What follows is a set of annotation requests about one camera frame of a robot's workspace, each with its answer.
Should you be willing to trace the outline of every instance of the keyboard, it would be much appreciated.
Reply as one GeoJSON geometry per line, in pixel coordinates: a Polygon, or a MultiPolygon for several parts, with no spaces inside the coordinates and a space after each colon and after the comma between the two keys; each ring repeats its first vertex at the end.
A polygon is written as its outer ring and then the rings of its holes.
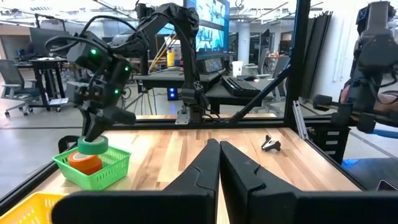
{"type": "Polygon", "coordinates": [[[237,78],[221,78],[224,88],[233,96],[254,97],[260,93],[260,90],[253,87],[245,80],[237,78]]]}

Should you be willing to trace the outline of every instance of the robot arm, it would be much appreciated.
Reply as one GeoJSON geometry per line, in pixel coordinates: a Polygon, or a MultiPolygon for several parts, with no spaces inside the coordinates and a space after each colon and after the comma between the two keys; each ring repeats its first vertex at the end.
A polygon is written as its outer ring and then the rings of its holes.
{"type": "Polygon", "coordinates": [[[374,131],[375,121],[398,126],[397,113],[373,110],[376,102],[388,103],[378,98],[378,92],[382,86],[383,75],[394,73],[393,67],[398,63],[398,45],[387,26],[387,22],[395,13],[387,1],[372,2],[359,11],[360,37],[354,51],[346,101],[342,104],[332,103],[331,97],[322,95],[316,96],[313,101],[314,107],[317,108],[325,105],[338,108],[338,112],[332,114],[332,123],[346,126],[351,116],[357,116],[357,128],[365,133],[374,131]]]}
{"type": "Polygon", "coordinates": [[[204,88],[200,82],[199,72],[196,68],[196,35],[199,30],[199,16],[194,8],[185,8],[174,3],[159,6],[152,14],[143,18],[137,31],[117,35],[113,38],[111,46],[116,54],[123,57],[137,57],[146,54],[149,48],[148,36],[154,36],[166,24],[175,27],[180,39],[185,83],[181,92],[182,101],[189,110],[190,122],[201,123],[203,111],[208,107],[204,88]]]}
{"type": "Polygon", "coordinates": [[[176,4],[163,4],[141,20],[136,29],[126,21],[122,22],[132,30],[115,36],[109,45],[91,32],[84,32],[78,37],[54,37],[46,43],[48,48],[57,40],[74,41],[52,51],[69,49],[67,55],[69,62],[95,72],[89,83],[68,83],[67,86],[70,101],[78,105],[83,115],[82,136],[86,136],[86,141],[93,141],[114,123],[134,124],[136,122],[134,113],[116,106],[130,74],[137,71],[125,58],[146,54],[149,49],[148,36],[156,35],[167,23],[175,26],[175,31],[181,41],[185,76],[181,94],[184,106],[189,107],[189,109],[184,107],[182,113],[190,118],[189,122],[202,122],[208,100],[196,68],[195,37],[199,28],[196,10],[176,4]]]}

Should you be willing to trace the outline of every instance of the ceiling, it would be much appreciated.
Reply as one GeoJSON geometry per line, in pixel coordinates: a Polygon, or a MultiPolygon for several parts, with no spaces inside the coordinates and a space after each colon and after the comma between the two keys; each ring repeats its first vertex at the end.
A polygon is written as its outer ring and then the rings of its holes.
{"type": "MultiPolygon", "coordinates": [[[[34,25],[34,14],[53,16],[68,22],[84,24],[98,14],[108,14],[134,20],[136,1],[125,0],[2,0],[0,21],[34,25]]],[[[158,6],[167,2],[183,5],[184,0],[140,0],[158,6]]],[[[276,19],[294,18],[295,0],[230,0],[229,19],[235,22],[265,23],[276,19]]]]}

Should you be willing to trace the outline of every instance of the tape roll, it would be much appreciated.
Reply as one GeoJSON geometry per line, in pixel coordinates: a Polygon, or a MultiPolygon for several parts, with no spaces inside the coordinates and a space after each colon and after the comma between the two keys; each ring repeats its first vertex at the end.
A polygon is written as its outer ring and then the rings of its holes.
{"type": "Polygon", "coordinates": [[[77,148],[80,153],[86,155],[98,155],[108,150],[108,138],[99,136],[93,142],[86,142],[82,136],[77,140],[77,148]]]}
{"type": "Polygon", "coordinates": [[[100,169],[102,169],[102,163],[99,163],[99,164],[97,164],[97,166],[94,166],[94,167],[92,167],[90,169],[81,170],[80,172],[82,172],[82,173],[84,173],[86,175],[91,175],[91,174],[94,174],[94,173],[100,171],[100,169]]]}
{"type": "Polygon", "coordinates": [[[86,170],[96,167],[101,163],[101,159],[96,155],[85,155],[79,152],[74,152],[68,157],[69,165],[76,170],[86,170]]]}

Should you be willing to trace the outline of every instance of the green roll of tape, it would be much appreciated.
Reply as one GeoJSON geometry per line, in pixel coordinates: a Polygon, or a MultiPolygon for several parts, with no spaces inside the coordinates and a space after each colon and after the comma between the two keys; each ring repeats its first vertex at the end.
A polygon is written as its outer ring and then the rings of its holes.
{"type": "Polygon", "coordinates": [[[77,140],[77,148],[80,153],[86,155],[98,155],[108,150],[108,138],[99,136],[93,142],[86,142],[84,136],[77,140]]]}

